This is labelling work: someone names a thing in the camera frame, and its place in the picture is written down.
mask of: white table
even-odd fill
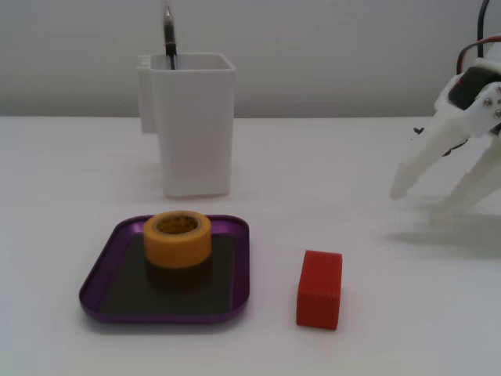
[[[501,218],[427,225],[488,140],[388,198],[412,128],[426,124],[237,120],[231,194],[169,200],[138,119],[0,118],[2,374],[498,374]],[[499,199],[478,210],[501,213]],[[244,314],[216,326],[88,318],[78,291],[114,226],[175,209],[249,222]],[[335,332],[295,324],[306,249],[344,256]]]

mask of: pen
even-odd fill
[[[171,61],[171,69],[174,70],[177,65],[176,56],[178,53],[175,46],[174,20],[172,19],[171,7],[169,6],[168,0],[165,0],[164,4],[164,38],[165,54]]]

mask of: white plastic container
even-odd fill
[[[142,131],[156,132],[168,196],[229,192],[236,69],[218,53],[140,56]]]

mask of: red cube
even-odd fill
[[[339,253],[306,251],[297,289],[297,325],[337,328],[342,268]]]

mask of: yellow tape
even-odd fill
[[[195,266],[212,253],[211,220],[194,211],[168,211],[144,225],[144,251],[162,268]]]

